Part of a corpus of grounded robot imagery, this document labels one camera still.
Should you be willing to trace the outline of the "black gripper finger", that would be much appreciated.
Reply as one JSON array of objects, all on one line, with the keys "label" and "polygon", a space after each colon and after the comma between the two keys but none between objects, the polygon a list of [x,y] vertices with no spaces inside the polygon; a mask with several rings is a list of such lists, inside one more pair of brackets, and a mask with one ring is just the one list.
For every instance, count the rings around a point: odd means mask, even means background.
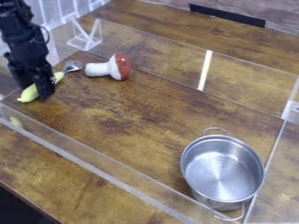
[{"label": "black gripper finger", "polygon": [[40,70],[32,79],[40,98],[47,100],[55,93],[56,78],[52,70]]},{"label": "black gripper finger", "polygon": [[34,70],[28,66],[8,65],[10,72],[20,89],[27,89],[34,84]]}]

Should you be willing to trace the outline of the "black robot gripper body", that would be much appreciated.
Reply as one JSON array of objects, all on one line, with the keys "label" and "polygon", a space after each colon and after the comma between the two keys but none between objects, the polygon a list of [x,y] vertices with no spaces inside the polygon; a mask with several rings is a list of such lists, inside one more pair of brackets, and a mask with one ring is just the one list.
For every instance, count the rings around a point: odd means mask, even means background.
[{"label": "black robot gripper body", "polygon": [[11,72],[52,76],[47,60],[50,40],[43,36],[43,27],[34,22],[32,7],[24,0],[0,0],[0,32],[10,48],[4,57]]}]

